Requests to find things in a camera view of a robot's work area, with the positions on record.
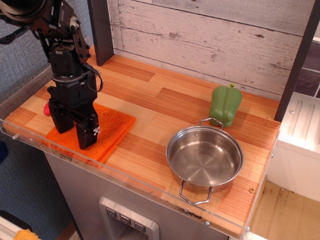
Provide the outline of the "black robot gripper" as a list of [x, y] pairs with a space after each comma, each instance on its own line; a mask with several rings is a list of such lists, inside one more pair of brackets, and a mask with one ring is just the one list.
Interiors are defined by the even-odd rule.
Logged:
[[96, 73], [83, 71], [77, 78], [53, 80], [48, 102], [56, 130], [62, 134], [76, 125], [79, 148], [85, 150], [95, 144], [100, 133], [98, 114], [93, 107], [97, 98]]

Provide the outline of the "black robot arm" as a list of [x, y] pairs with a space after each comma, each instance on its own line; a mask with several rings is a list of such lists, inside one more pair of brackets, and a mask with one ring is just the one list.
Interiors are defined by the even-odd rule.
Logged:
[[2, 0], [0, 18], [18, 27], [0, 39], [2, 45], [27, 31], [40, 40], [55, 82], [47, 89], [48, 109], [58, 132], [75, 127], [82, 150], [96, 143], [100, 125], [93, 103], [102, 88], [99, 73], [87, 63], [90, 46], [73, 8], [64, 0]]

